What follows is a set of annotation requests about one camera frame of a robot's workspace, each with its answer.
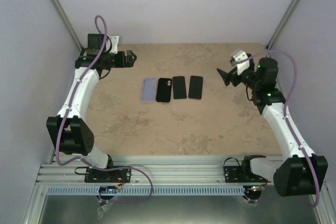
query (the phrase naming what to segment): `metal base plate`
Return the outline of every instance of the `metal base plate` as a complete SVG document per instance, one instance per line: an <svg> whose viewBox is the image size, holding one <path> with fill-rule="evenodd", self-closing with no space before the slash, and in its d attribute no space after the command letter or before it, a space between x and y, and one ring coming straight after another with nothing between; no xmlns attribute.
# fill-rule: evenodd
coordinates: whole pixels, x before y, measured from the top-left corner
<svg viewBox="0 0 336 224"><path fill-rule="evenodd" d="M224 175L226 183L246 183L246 182L264 182L265 179L258 175L251 176L246 179L240 166L224 166Z"/></svg>
<svg viewBox="0 0 336 224"><path fill-rule="evenodd" d="M118 174L120 178L124 180L125 183L129 183L131 181L131 170L123 169L123 170L114 170L112 172L102 172L100 170L95 169L86 169L86 175L84 182L85 183L121 183L115 174Z"/></svg>

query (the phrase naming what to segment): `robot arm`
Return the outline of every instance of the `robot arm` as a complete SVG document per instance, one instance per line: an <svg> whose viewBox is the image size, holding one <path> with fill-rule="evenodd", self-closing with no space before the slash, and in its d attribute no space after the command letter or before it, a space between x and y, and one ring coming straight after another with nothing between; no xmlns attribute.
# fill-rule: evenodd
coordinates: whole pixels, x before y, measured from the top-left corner
<svg viewBox="0 0 336 224"><path fill-rule="evenodd" d="M254 71L253 59L239 63L249 56L244 51L237 50L232 54L231 59L232 65L236 67L229 73L220 69L217 71L226 86L232 83L236 87L243 83L252 89L252 101L271 126L282 151L283 163L280 167L276 167L264 156L246 156L241 164L244 177L249 180L252 176L259 175L274 182L275 189L281 196L315 194L312 172L301 148L305 149L314 166L320 189L327 172L328 162L324 156L315 155L303 139L288 110L284 115L283 108L286 100L275 87L278 74L277 61L271 58L261 58L257 70ZM300 146L295 141L286 118L298 137Z"/></svg>
<svg viewBox="0 0 336 224"><path fill-rule="evenodd" d="M110 49L106 51L105 46L104 53L80 81L80 76L96 57L97 48L101 47L103 40L102 34L88 35L87 55L80 55L75 62L75 76L66 101L57 116L49 117L46 123L51 140L54 147L56 147L61 121L69 108L69 101L74 95L72 106L62 131L59 151L69 155L85 156L92 165L99 168L113 168L113 162L109 155L103 153L95 146L94 134L85 123L90 97L103 70L133 67L137 58L130 50L127 51L126 55L122 51L118 52L118 39L119 36L113 36L109 39ZM79 81L80 85L78 85L76 93L73 94L73 90Z"/></svg>

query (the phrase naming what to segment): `marble-pattern surface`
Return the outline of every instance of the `marble-pattern surface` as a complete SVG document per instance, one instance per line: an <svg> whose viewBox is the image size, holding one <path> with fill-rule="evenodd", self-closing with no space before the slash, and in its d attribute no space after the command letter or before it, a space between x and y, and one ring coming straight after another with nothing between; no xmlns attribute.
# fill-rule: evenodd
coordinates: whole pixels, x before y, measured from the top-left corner
<svg viewBox="0 0 336 224"><path fill-rule="evenodd" d="M245 86L225 87L216 68L230 71L237 48L251 54L259 44L123 45L138 56L133 68L112 69L96 85L86 122L95 143L110 155L281 154L275 136ZM203 76L201 100L140 101L144 78Z"/></svg>

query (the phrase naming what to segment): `gray wall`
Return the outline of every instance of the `gray wall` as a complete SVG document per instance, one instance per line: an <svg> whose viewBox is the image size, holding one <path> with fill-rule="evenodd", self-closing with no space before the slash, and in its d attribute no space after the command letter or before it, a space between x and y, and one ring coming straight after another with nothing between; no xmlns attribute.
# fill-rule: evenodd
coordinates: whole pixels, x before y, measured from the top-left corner
<svg viewBox="0 0 336 224"><path fill-rule="evenodd" d="M83 45L97 12L122 43L266 44L291 0L60 0Z"/></svg>
<svg viewBox="0 0 336 224"><path fill-rule="evenodd" d="M336 206L336 0L302 0L274 49L289 52L298 64L290 110L303 137L329 162L326 180ZM288 93L292 65L276 59L280 86Z"/></svg>
<svg viewBox="0 0 336 224"><path fill-rule="evenodd" d="M78 50L49 0L0 6L0 223L19 224L53 150L45 123L65 100Z"/></svg>

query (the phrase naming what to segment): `purple cable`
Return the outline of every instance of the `purple cable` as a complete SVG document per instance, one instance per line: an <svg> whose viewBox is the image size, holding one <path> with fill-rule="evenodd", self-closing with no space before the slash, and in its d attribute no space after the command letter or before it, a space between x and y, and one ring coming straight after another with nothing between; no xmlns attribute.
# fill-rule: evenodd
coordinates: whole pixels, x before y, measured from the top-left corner
<svg viewBox="0 0 336 224"><path fill-rule="evenodd" d="M150 179L150 177L143 171L141 171L140 169L137 169L137 168L134 168L134 167L131 167L131 166L125 166L125 167L118 167L118 168L111 168L111 169L103 169L103 168L100 168L100 167L97 167L97 166L94 166L92 165L89 161L87 161L86 159L80 157L80 156L77 156L77 157L73 157L71 159L69 159L68 161L62 163L59 159L59 144L60 144L60 140L61 140L61 136L62 136L62 131L63 131L63 128L64 128L64 125L65 125L65 121L68 117L68 114L71 110L71 106L72 106L72 102L74 101L74 98L75 98L75 94L76 94L76 91L82 81L82 79L84 78L84 76L87 74L87 72L91 69L91 67L96 63L96 61L99 59L100 55L102 54L103 50L104 50L104 47L105 47L105 44L106 44L106 40L107 40L107 26L106 26L106 22L105 20L103 19L102 16L100 15L97 15L95 17L95 21L94 21L94 24L96 25L96 28L98 30L99 33L101 33L99 27L98 27L98 24L97 24L97 19L100 18L101 21L103 22L103 25L104 25L104 39L103 39L103 44L101 45L101 48L100 50L98 51L98 54L97 56L94 58L94 60L91 62L91 64L85 69L85 71L82 73L82 75L79 77L72 93L71 93L71 96L70 96L70 99L69 99L69 104L68 104L68 108L66 109L65 111L65 114L64 114L64 117L61 121L61 125L59 127L59 130L58 130L58 134L57 134L57 140L56 140L56 151L55 151L55 155L56 155L56 161L57 161L57 164L60 165L60 166L65 166L69 163L71 163L72 161L75 161L77 159L81 160L83 163L85 163L86 165L90 166L91 168L93 169L96 169L96 170L101 170L103 172L110 172L110 171L113 171L113 170L120 170L120 169L132 169L132 170L136 170L138 171L139 173L142 173L149 181L150 185L151 185L151 192L150 194L143 198L143 199L139 199L139 200L132 200L132 201L123 201L123 200L109 200L110 202L119 202L119 203L135 203L135 202L142 202L142 201L145 201L147 199L149 199L152 194L153 194L153 191L154 191L154 188L153 188L153 183Z"/></svg>
<svg viewBox="0 0 336 224"><path fill-rule="evenodd" d="M313 176L313 180L314 180L314 184L315 184L315 191L316 191L316 198L315 198L315 202L314 204L308 204L306 203L306 205L310 206L310 207L316 207L318 204L319 204L319 201L320 201L320 187L319 187L319 182L318 182L318 179L317 179L317 176L316 176L316 172L314 170L314 166L306 152L306 150L304 149L304 147L302 147L302 143L300 142L298 136L296 135L292 125L290 124L288 118L287 118L287 108L288 108L288 102L289 102L289 99L291 98L292 94L293 94L293 90L296 86L296 83L297 83L297 70L298 70L298 66L293 58L292 55L290 55L289 53L285 52L285 51L282 51L282 50L267 50L267 51L264 51L264 52L260 52L256 55L253 55L251 57L248 57L247 59L245 60L242 60L242 61L238 61L236 62L236 64L240 64L240 63L243 63L245 61L248 61L250 59L253 59L253 58L256 58L258 56L261 56L261 55L264 55L264 54L268 54L268 53L271 53L271 52L275 52L275 53L278 53L278 54L283 54L283 55L286 55L292 62L293 64L293 67L294 67L294 80L293 80L293 84L292 84L292 87L289 91L289 94L287 96L287 99L286 99L286 102L285 102L285 105L283 106L284 107L284 117L285 117L285 121L289 127L289 130L290 132L292 133L295 141L297 142L298 146L301 148L302 150L302 153L303 155L305 156L306 160L307 160L307 163L309 165L309 168L311 170L311 174Z"/></svg>
<svg viewBox="0 0 336 224"><path fill-rule="evenodd" d="M94 24L96 25L96 28L98 30L98 32L100 32L100 29L98 28L98 24L97 24L97 19L100 18L101 21L103 22L103 25L104 25L104 39L103 39L103 44L101 45L99 51L98 51L98 54L97 56L94 58L94 60L91 62L91 64L85 69L85 71L82 73L82 75L79 77L79 79L77 80L77 83L71 93L71 96L70 96L70 99L69 99L69 104L68 104L68 108L66 109L65 111L65 115L61 121L61 125L59 127L59 130L58 130L58 134L57 134L57 140L56 140L56 150L55 150L55 155L56 155L56 161L57 161L57 164L59 164L60 166L65 166L69 163L71 163L72 161L75 161L77 159L81 159L80 156L77 156L77 157L73 157L71 159L69 159L68 161L66 161L65 163L62 163L59 159L59 144L60 144L60 141L61 141L61 136L62 136L62 131L63 131L63 128L64 128L64 124L65 124L65 121L68 117L68 114L71 110L71 106L72 106L72 102L75 98L75 94L76 94L76 91L78 89L78 86L79 84L81 83L82 79L84 78L84 76L87 74L87 72L91 69L91 67L96 63L96 61L99 59L100 55L102 54L103 50L104 50L104 47L105 47L105 44L106 44L106 40L107 40L107 26L106 26L106 22L105 20L103 19L102 16L100 15L97 15L95 17L95 21L94 21Z"/></svg>

